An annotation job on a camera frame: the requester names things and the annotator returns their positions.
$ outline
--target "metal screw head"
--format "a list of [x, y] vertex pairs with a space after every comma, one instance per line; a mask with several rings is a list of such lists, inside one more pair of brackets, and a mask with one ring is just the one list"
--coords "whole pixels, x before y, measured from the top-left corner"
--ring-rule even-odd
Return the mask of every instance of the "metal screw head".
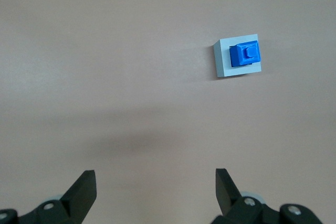
[[48, 209], [53, 208], [53, 207], [54, 207], [54, 203], [48, 203], [48, 204], [44, 205], [43, 209], [48, 210]]
[[7, 216], [8, 216], [8, 214], [3, 212], [2, 214], [0, 214], [0, 220], [6, 219]]
[[245, 202], [245, 204], [247, 204], [249, 206], [255, 206], [256, 205], [255, 201], [253, 199], [251, 199], [251, 198], [246, 198], [244, 200], [244, 202]]
[[301, 214], [301, 210], [296, 206], [289, 206], [288, 210], [294, 215], [300, 215]]

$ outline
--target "gray surface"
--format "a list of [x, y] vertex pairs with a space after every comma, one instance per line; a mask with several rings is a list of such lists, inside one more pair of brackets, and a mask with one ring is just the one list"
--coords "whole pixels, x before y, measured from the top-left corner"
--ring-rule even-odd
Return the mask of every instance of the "gray surface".
[[[0, 208], [95, 169], [84, 223], [199, 223], [215, 168], [278, 209], [336, 215], [336, 0], [0, 0]], [[262, 72], [212, 45], [257, 33]]]

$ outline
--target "blue lego brick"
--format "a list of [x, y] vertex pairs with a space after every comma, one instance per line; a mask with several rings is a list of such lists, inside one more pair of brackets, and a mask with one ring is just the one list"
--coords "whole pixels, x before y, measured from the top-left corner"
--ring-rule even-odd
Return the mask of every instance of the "blue lego brick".
[[[252, 43], [254, 41], [256, 41], [258, 45], [257, 34], [220, 39], [214, 45], [217, 76], [227, 77], [227, 76], [237, 76], [239, 74], [261, 72], [260, 61], [255, 63], [248, 63], [247, 65], [242, 65], [238, 67], [233, 67], [231, 64], [230, 47], [235, 47], [237, 46], [237, 44], [244, 44], [246, 42]], [[248, 51], [245, 53], [248, 54], [250, 58], [257, 57], [256, 52], [253, 49], [248, 49]]]
[[239, 43], [230, 47], [231, 66], [239, 67], [256, 62], [260, 62], [260, 52], [258, 41]]

